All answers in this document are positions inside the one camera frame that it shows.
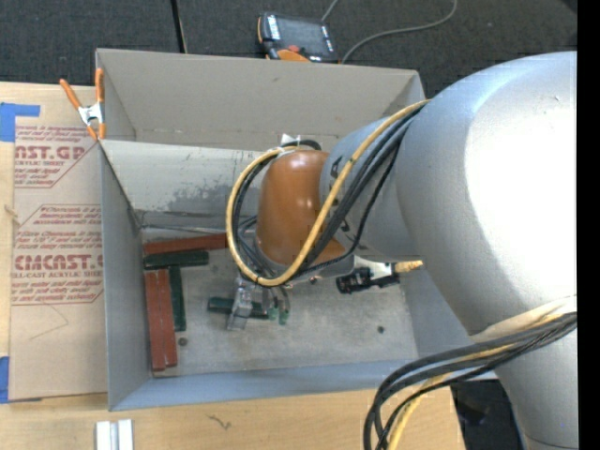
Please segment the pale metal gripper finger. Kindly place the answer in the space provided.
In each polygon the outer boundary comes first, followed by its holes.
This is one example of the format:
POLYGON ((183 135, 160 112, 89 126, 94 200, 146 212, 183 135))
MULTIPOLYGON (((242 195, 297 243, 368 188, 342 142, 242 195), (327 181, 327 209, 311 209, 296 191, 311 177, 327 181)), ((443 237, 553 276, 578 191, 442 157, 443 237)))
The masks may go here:
POLYGON ((247 326, 248 319, 248 307, 233 307, 228 317, 226 329, 228 331, 243 331, 247 326))
POLYGON ((245 277, 235 279, 234 304, 236 306, 251 306, 256 284, 245 277))

